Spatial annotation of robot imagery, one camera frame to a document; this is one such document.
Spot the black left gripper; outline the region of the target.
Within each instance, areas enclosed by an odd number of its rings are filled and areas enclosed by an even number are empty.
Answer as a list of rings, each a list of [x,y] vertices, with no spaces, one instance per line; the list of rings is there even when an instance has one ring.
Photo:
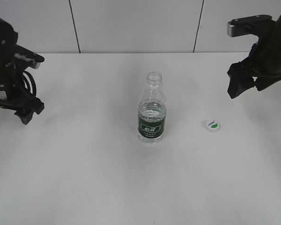
[[[17,44],[18,33],[0,18],[0,107],[14,110],[22,124],[44,110],[27,68],[38,69],[44,57]]]

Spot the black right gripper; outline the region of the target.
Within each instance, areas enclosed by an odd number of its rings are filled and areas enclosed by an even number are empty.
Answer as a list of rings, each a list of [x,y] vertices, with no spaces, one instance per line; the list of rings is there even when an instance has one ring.
[[[230,66],[228,75],[231,99],[254,86],[262,91],[281,81],[281,15],[266,35],[258,37],[248,57]]]

